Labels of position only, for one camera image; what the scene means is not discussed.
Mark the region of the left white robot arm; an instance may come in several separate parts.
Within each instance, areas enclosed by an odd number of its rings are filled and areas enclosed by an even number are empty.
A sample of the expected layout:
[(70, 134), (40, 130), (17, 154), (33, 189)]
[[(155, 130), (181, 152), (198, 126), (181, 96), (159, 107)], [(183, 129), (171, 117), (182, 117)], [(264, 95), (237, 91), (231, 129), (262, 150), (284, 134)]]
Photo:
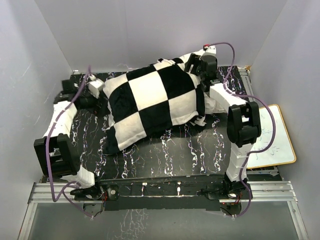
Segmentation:
[(53, 181), (59, 178), (75, 187), (71, 195), (77, 199), (98, 200), (103, 195), (97, 175), (82, 166), (77, 149), (70, 138), (74, 118), (79, 110), (94, 115), (106, 115), (101, 108), (108, 100), (102, 94), (104, 82), (93, 74), (84, 77), (80, 84), (74, 80), (63, 80), (62, 91), (53, 102), (53, 115), (42, 138), (34, 141), (43, 175)]

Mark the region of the white pillow insert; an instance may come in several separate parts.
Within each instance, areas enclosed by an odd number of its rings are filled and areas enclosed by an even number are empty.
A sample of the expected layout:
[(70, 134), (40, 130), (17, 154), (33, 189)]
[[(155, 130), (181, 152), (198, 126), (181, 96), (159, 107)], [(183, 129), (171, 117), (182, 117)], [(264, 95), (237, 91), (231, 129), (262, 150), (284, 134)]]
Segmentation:
[[(209, 53), (209, 55), (216, 56), (215, 46), (213, 46), (213, 48), (214, 48), (213, 50), (210, 50), (212, 53)], [(184, 55), (180, 56), (179, 58), (183, 61), (183, 63), (187, 63), (187, 61), (190, 58), (190, 55), (192, 53), (201, 57), (203, 54), (205, 54), (205, 52), (206, 52), (205, 50), (200, 49), (195, 52), (184, 54)], [(208, 93), (204, 93), (204, 104), (205, 104), (205, 114), (206, 115), (227, 112), (223, 108), (223, 106), (221, 104), (219, 104), (219, 102), (217, 100), (213, 99), (212, 97), (209, 97)]]

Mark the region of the black white checkered pillowcase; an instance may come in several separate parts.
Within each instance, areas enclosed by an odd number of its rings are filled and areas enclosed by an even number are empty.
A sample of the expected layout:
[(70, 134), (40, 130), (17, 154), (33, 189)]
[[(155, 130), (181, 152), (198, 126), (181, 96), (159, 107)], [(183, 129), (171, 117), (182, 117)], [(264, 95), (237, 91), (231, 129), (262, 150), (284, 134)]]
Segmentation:
[(107, 155), (116, 154), (155, 133), (190, 122), (205, 126), (205, 97), (200, 79), (185, 71), (182, 57), (129, 71), (105, 81), (109, 127)]

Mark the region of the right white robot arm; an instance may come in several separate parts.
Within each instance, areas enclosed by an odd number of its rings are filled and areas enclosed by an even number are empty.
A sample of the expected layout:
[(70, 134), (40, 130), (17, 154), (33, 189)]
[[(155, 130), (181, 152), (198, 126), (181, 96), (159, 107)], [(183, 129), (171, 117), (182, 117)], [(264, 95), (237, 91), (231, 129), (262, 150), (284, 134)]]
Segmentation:
[(211, 53), (191, 53), (185, 71), (200, 78), (200, 86), (227, 112), (227, 137), (231, 142), (230, 159), (223, 180), (210, 183), (200, 191), (209, 200), (240, 197), (247, 187), (248, 153), (261, 135), (258, 104), (235, 96), (223, 80), (217, 78), (217, 58)]

